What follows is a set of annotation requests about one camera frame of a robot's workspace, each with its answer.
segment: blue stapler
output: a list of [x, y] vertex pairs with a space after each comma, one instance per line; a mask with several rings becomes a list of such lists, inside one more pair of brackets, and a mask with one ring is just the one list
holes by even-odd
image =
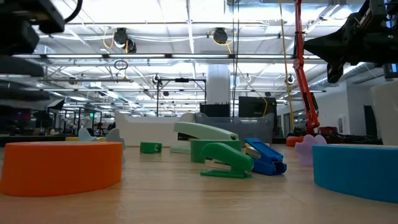
[[279, 175], [286, 171], [283, 163], [283, 155], [258, 138], [245, 138], [244, 142], [249, 146], [245, 148], [246, 154], [254, 159], [252, 172], [265, 175]]

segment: purple toy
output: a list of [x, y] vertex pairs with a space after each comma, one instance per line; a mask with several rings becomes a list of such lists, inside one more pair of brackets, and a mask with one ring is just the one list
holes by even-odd
[[294, 150], [298, 154], [298, 161], [302, 166], [312, 166], [312, 146], [316, 144], [327, 144], [323, 136], [304, 136], [303, 143], [296, 143]]

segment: green stapler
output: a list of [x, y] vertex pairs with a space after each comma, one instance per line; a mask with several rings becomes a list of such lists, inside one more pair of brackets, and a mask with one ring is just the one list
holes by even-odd
[[231, 146], [219, 142], [209, 143], [202, 148], [201, 154], [206, 158], [206, 165], [210, 161], [212, 163], [211, 167], [220, 170], [204, 170], [200, 172], [200, 175], [231, 178], [251, 177], [248, 172], [253, 169], [253, 158]]

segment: table surface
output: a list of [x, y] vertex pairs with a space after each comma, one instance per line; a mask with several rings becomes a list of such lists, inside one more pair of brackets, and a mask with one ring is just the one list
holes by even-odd
[[398, 204], [332, 192], [313, 183], [291, 148], [287, 172], [250, 179], [203, 177], [188, 154], [126, 149], [122, 181], [107, 189], [45, 198], [0, 195], [0, 223], [397, 223]]

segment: orange cylinder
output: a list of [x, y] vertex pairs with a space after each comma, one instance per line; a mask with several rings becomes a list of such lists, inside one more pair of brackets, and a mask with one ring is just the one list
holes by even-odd
[[0, 193], [44, 197], [98, 190], [121, 180], [120, 142], [6, 144]]

